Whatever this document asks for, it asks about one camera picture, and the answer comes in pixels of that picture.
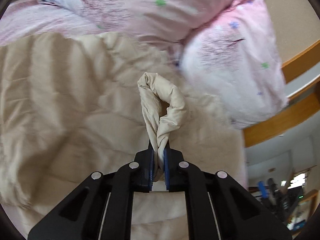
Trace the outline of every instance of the floral pillowcase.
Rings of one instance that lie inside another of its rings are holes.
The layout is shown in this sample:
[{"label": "floral pillowcase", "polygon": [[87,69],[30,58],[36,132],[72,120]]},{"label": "floral pillowcase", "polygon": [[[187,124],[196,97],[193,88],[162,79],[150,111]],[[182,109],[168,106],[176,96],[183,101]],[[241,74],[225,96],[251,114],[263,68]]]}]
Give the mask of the floral pillowcase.
[{"label": "floral pillowcase", "polygon": [[121,31],[172,57],[188,33],[215,17],[233,0],[44,0],[94,22],[103,31]]}]

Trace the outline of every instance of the beige comforter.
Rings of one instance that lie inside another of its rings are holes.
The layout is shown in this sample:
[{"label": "beige comforter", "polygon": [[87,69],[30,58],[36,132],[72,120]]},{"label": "beige comforter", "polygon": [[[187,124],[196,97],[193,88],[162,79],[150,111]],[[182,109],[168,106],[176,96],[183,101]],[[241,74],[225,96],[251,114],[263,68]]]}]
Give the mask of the beige comforter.
[{"label": "beige comforter", "polygon": [[[145,72],[183,95],[170,146],[202,170],[225,170],[245,184],[241,132],[218,98],[197,94],[169,67],[165,52],[119,33],[44,33],[0,48],[0,68],[1,202],[19,207],[26,232],[91,172],[117,171],[147,148],[137,86]],[[135,194],[132,239],[188,239],[183,194]]]}]

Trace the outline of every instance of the bed sheet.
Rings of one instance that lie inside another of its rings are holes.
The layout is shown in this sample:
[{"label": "bed sheet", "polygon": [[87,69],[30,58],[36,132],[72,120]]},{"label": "bed sheet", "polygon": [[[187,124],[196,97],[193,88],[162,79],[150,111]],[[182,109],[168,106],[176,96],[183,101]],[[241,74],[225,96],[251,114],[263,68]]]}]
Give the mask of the bed sheet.
[{"label": "bed sheet", "polygon": [[0,46],[20,37],[44,32],[73,37],[103,31],[91,21],[67,9],[42,0],[18,0],[9,5],[0,20]]},{"label": "bed sheet", "polygon": [[[176,74],[165,52],[109,32],[76,40],[32,35],[0,54],[7,110],[0,192],[5,203],[25,207],[26,232],[91,172],[116,171],[146,148],[137,86],[146,71],[158,72],[185,96],[188,112],[170,133],[172,148],[203,171],[225,170],[244,181],[241,132],[217,97],[198,94]],[[135,194],[131,239],[187,239],[182,204],[183,193]]]}]

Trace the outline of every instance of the green flower pattern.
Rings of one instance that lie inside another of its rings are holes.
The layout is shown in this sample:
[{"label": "green flower pattern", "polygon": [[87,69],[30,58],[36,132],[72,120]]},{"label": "green flower pattern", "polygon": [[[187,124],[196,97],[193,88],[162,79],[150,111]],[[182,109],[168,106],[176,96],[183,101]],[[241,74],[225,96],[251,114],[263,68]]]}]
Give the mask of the green flower pattern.
[{"label": "green flower pattern", "polygon": [[157,6],[165,6],[167,4],[165,0],[156,0],[155,3]]},{"label": "green flower pattern", "polygon": [[261,64],[261,66],[263,68],[269,68],[269,63],[268,62],[264,62],[264,63]]}]

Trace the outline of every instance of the ceiling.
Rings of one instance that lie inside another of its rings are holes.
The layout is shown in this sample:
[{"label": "ceiling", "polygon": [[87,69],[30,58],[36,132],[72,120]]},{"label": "ceiling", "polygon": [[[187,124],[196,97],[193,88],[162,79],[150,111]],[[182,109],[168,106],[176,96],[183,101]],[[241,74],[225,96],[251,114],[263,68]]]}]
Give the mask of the ceiling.
[{"label": "ceiling", "polygon": [[254,165],[290,150],[296,143],[310,136],[312,131],[320,127],[320,111],[303,123],[287,130],[283,136],[246,148],[247,165]]}]

